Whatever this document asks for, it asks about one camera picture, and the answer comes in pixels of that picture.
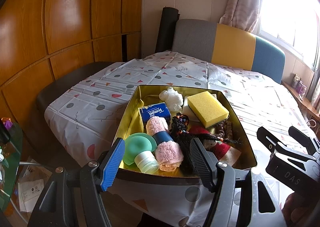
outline green silicone lid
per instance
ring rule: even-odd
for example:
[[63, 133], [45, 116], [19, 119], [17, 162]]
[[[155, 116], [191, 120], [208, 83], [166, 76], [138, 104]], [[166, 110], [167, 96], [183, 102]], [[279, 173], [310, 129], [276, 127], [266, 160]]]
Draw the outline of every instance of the green silicone lid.
[[146, 133], [135, 133], [125, 140], [123, 162], [127, 165], [134, 163], [135, 157], [144, 151], [155, 151], [157, 143], [154, 138]]

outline orange triangle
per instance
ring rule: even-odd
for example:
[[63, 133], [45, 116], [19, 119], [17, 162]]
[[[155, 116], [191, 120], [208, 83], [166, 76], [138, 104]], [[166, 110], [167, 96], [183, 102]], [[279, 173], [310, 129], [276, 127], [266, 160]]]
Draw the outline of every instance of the orange triangle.
[[140, 199], [140, 200], [133, 200], [132, 202], [134, 202], [137, 206], [141, 207], [142, 209], [148, 211], [148, 207], [146, 204], [146, 201], [144, 199]]

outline red fabric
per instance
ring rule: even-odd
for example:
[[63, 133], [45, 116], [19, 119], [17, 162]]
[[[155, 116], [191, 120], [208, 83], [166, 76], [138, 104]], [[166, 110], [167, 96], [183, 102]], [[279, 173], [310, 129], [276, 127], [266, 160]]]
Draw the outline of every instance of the red fabric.
[[[191, 134], [210, 134], [209, 131], [207, 131], [205, 128], [201, 126], [193, 126], [190, 128], [189, 133]], [[228, 152], [230, 149], [230, 145], [227, 145], [225, 143], [217, 143], [215, 147], [213, 148], [213, 153], [216, 156], [216, 158], [220, 161], [221, 158], [224, 157], [224, 155]]]

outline blue band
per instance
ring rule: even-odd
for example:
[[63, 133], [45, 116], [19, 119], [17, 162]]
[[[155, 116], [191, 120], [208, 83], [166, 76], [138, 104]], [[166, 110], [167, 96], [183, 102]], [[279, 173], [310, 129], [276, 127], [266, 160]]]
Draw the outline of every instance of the blue band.
[[157, 145], [161, 144], [162, 142], [169, 142], [173, 141], [171, 136], [168, 134], [167, 131], [160, 131], [153, 135], [153, 138], [157, 142]]

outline window sill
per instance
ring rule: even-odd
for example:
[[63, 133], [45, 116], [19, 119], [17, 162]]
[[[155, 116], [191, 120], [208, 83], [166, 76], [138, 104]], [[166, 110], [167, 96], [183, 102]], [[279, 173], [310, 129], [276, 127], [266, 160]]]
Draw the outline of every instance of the window sill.
[[269, 42], [272, 42], [273, 44], [275, 44], [276, 46], [278, 46], [279, 48], [281, 48], [282, 50], [285, 49], [286, 52], [289, 52], [290, 54], [292, 54], [295, 58], [298, 58], [304, 65], [308, 66], [312, 71], [313, 71], [313, 65], [310, 65], [308, 63], [305, 63], [303, 60], [303, 56], [298, 53], [293, 47], [291, 47], [290, 45], [286, 44], [285, 42], [283, 42], [282, 40], [275, 38], [274, 36], [260, 30], [260, 32], [257, 33], [257, 36], [260, 36], [266, 40], [268, 40]]

